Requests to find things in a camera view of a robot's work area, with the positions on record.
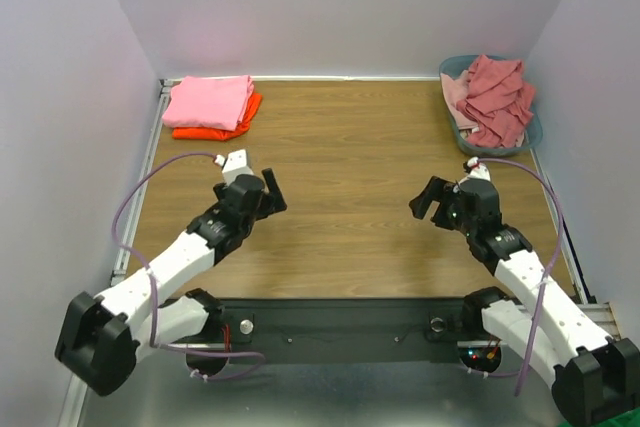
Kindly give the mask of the light pink t shirt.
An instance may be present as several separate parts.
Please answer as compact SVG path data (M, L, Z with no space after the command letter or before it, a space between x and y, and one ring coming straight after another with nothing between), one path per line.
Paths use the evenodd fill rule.
M185 77L170 91L162 122L170 128L205 127L233 131L254 92L250 76Z

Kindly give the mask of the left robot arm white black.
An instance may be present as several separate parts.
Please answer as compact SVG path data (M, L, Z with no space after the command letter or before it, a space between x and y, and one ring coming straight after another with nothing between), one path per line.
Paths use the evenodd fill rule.
M272 170L241 173L215 188L217 202L195 217L177 239L146 267L95 296L79 293L67 307L55 358L95 393L117 390L159 339L194 334L215 339L223 318L187 295L162 302L200 273L236 251L256 221L286 210Z

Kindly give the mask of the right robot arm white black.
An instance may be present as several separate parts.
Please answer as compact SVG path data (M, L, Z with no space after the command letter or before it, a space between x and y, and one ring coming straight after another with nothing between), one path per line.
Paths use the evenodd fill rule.
M409 203L422 219L458 231L472 256L510 289L470 294L460 313L463 331L504 341L550 388L572 426L595 426L639 406L639 349L615 339L587 316L545 268L532 244L502 220L499 194L486 174L460 182L432 177Z

